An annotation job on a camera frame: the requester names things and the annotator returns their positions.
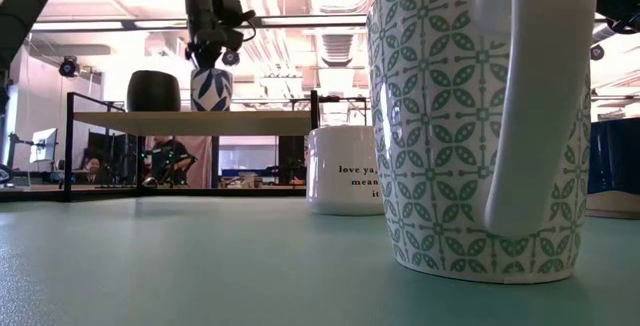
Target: green patterned mug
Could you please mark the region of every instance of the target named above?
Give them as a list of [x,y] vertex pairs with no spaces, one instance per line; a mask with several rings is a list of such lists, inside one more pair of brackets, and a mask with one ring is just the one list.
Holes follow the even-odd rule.
[[595,2],[374,2],[375,144],[402,265],[496,283],[571,275],[587,193]]

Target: office desk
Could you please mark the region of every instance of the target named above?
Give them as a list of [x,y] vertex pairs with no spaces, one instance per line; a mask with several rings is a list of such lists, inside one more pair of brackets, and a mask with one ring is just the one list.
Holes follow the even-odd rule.
[[0,204],[2,325],[638,325],[640,223],[588,219],[576,275],[455,281],[393,260],[383,217],[301,199]]

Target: black planter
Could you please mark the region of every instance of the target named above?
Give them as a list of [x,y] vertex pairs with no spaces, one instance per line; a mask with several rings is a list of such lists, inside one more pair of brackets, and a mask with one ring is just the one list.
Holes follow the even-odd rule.
[[127,110],[180,111],[178,79],[160,71],[136,71],[127,90]]

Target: wooden shelf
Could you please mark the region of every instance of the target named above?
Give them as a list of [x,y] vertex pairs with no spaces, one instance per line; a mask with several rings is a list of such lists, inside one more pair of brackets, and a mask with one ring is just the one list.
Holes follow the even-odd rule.
[[76,112],[79,122],[136,136],[304,136],[308,111]]

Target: mug handle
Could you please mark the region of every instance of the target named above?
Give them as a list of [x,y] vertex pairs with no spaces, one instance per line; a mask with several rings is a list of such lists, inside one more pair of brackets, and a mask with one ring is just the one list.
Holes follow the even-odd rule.
[[511,59],[485,226],[518,237],[539,230],[576,118],[596,0],[474,0],[489,33],[511,32]]

